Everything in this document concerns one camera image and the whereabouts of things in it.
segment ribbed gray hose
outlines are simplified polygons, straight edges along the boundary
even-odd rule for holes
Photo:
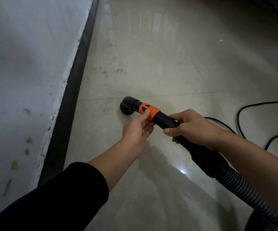
[[[226,175],[217,180],[238,198],[251,206],[255,210],[255,213],[262,216],[261,219],[266,221],[266,227],[268,229],[261,228],[260,230],[278,230],[278,218],[275,212],[237,171],[229,167]],[[253,213],[247,222],[245,230],[257,230],[253,226],[256,223],[254,217],[256,218],[257,216]]]

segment power cord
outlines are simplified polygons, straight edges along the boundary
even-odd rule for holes
[[[239,129],[239,132],[241,134],[241,136],[246,139],[242,129],[241,129],[241,126],[240,126],[240,113],[243,109],[245,108],[248,108],[248,107],[253,107],[253,106],[258,106],[258,105],[263,105],[263,104],[276,104],[278,103],[278,101],[272,101],[272,102],[262,102],[262,103],[258,103],[258,104],[250,104],[250,105],[246,105],[242,108],[240,108],[240,110],[237,112],[237,128]],[[230,126],[228,126],[227,124],[223,123],[222,121],[220,120],[217,120],[216,118],[211,118],[211,117],[205,117],[206,119],[210,119],[210,120],[213,120],[213,121],[216,121],[222,125],[224,125],[226,128],[228,128],[232,133],[234,134],[237,134],[232,128],[230,128]],[[273,140],[275,140],[276,138],[278,138],[278,135],[275,135],[273,136],[268,142],[267,144],[265,145],[264,147],[264,150],[268,150],[270,144],[272,143]]]

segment vacuum hose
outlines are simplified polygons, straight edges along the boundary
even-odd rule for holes
[[[130,96],[122,100],[120,109],[126,115],[132,114],[134,111],[143,113],[146,109],[149,109],[150,115],[148,120],[153,121],[162,129],[176,128],[180,125],[156,107],[142,103]],[[275,212],[248,182],[229,166],[227,160],[219,152],[211,151],[204,146],[194,144],[183,136],[177,136],[175,139],[189,151],[191,159],[206,175],[215,178],[226,189],[254,209],[246,224],[245,230],[278,230],[278,218]]]

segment hand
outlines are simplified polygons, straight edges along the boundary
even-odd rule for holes
[[[164,129],[166,135],[170,137],[182,135],[189,141],[206,146],[210,150],[215,150],[219,135],[226,132],[192,109],[169,115],[169,117],[181,124],[176,128]]]
[[[133,118],[129,123],[123,126],[123,134],[121,142],[131,148],[132,152],[141,154],[144,142],[154,130],[154,123],[147,120],[150,110],[146,109],[143,114]]]

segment fingernail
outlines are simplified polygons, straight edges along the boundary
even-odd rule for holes
[[[169,134],[169,131],[170,131],[169,129],[164,129],[164,130],[163,130],[163,132],[164,132],[165,134]]]

